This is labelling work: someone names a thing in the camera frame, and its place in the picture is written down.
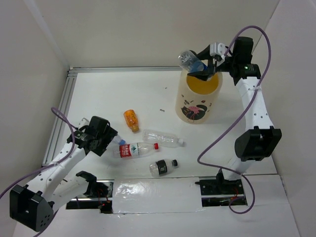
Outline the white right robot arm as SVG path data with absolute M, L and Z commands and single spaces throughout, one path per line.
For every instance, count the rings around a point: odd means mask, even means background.
M 235 156 L 227 169 L 220 169 L 222 177 L 215 182 L 216 190 L 222 194 L 231 190 L 232 181 L 240 179 L 252 164 L 271 156 L 282 137 L 268 115 L 259 84 L 262 75 L 259 66 L 251 62 L 252 48 L 253 39 L 249 37 L 237 37 L 228 54 L 223 43 L 210 44 L 196 54 L 199 60 L 207 61 L 207 68 L 190 74 L 206 81 L 215 73 L 229 73 L 244 108 L 245 132 L 235 140 Z

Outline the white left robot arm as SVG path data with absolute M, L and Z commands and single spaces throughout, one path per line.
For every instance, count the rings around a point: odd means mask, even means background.
M 57 210 L 71 199 L 92 197 L 101 187 L 95 175 L 69 172 L 89 153 L 101 156 L 118 135 L 104 118 L 93 116 L 88 125 L 72 131 L 60 153 L 26 185 L 10 191 L 9 214 L 17 222 L 39 233 L 52 222 Z

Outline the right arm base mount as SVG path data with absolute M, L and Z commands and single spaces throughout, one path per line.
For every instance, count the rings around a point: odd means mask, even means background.
M 242 181 L 240 179 L 227 181 L 222 172 L 216 177 L 200 178 L 195 182 L 199 186 L 202 207 L 247 205 Z

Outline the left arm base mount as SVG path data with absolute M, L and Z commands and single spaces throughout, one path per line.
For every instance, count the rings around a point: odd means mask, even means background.
M 67 210 L 98 210 L 103 214 L 112 214 L 113 180 L 97 180 L 96 189 L 88 195 L 80 195 L 66 204 Z

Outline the blue label bottle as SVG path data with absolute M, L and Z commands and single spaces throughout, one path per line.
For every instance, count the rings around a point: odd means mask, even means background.
M 126 141 L 123 140 L 119 135 L 116 135 L 116 136 L 110 138 L 110 143 L 116 144 L 116 145 L 124 145 L 124 144 L 126 144 Z
M 207 69 L 207 66 L 191 50 L 181 52 L 178 56 L 178 63 L 188 73 L 202 72 Z

